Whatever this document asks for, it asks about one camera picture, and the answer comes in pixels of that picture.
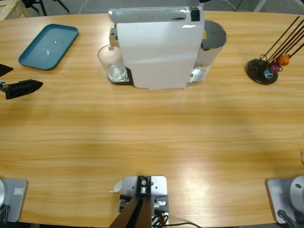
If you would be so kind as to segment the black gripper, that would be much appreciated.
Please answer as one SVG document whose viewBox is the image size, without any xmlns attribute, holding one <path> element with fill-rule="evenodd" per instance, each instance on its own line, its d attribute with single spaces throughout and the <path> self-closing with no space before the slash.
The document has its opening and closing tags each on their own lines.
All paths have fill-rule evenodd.
<svg viewBox="0 0 304 228">
<path fill-rule="evenodd" d="M 0 64 L 0 77 L 13 71 L 12 67 Z M 39 90 L 43 86 L 43 82 L 36 80 L 24 80 L 18 83 L 8 84 L 3 80 L 0 80 L 0 91 L 4 92 L 6 99 L 13 99 L 20 96 L 31 94 Z"/>
</svg>

